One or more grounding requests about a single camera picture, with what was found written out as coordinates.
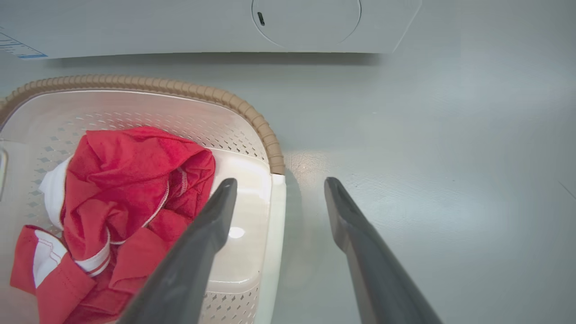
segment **label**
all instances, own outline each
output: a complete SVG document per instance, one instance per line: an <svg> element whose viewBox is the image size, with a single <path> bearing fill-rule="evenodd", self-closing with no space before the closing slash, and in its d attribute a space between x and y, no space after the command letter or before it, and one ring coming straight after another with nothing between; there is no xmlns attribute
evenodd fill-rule
<svg viewBox="0 0 576 324"><path fill-rule="evenodd" d="M34 48L24 45L13 39L12 37L6 36L0 33L0 50L4 50L12 55L19 58L47 58L48 55L36 51Z"/></svg>

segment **laundry basket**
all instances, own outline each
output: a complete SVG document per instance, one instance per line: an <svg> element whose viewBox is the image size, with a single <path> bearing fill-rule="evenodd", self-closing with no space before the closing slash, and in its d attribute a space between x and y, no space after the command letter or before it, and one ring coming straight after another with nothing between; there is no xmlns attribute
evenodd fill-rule
<svg viewBox="0 0 576 324"><path fill-rule="evenodd" d="M20 229L59 236L39 191L87 130L154 126L209 148L213 191L238 181L228 241L216 255L200 323L270 323L282 253L286 185L278 140L246 101L220 89L127 76L35 81L0 103L0 322L38 323L34 296L10 287Z"/></svg>

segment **clothing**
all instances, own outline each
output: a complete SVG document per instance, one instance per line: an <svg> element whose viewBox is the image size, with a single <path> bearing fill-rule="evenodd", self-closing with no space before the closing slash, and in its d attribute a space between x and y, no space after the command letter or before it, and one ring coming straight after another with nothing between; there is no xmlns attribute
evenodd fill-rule
<svg viewBox="0 0 576 324"><path fill-rule="evenodd" d="M114 320L200 212L214 171L210 150L159 129L87 131L40 186L62 240L24 227L12 286L36 295L41 324Z"/></svg>

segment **floor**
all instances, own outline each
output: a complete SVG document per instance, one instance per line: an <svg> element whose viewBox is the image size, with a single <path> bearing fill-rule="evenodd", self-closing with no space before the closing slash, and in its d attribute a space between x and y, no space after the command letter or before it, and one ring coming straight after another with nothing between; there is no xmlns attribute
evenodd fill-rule
<svg viewBox="0 0 576 324"><path fill-rule="evenodd" d="M576 2L428 0L390 55L173 54L20 61L0 96L85 73L217 86L287 164L273 323L359 323L323 180L339 178L446 323L576 310Z"/></svg>

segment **beige woven trim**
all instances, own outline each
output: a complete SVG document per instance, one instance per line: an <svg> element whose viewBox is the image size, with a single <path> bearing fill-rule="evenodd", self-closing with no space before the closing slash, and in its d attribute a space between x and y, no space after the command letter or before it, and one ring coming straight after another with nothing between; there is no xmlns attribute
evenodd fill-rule
<svg viewBox="0 0 576 324"><path fill-rule="evenodd" d="M128 90L160 93L226 107L242 116L256 130L268 155L270 172L284 174L284 157L278 139L268 122L253 106L228 91L182 81L116 75L85 75L33 81L12 92L4 101L0 100L0 125L4 125L21 104L33 97L45 93L74 90Z"/></svg>

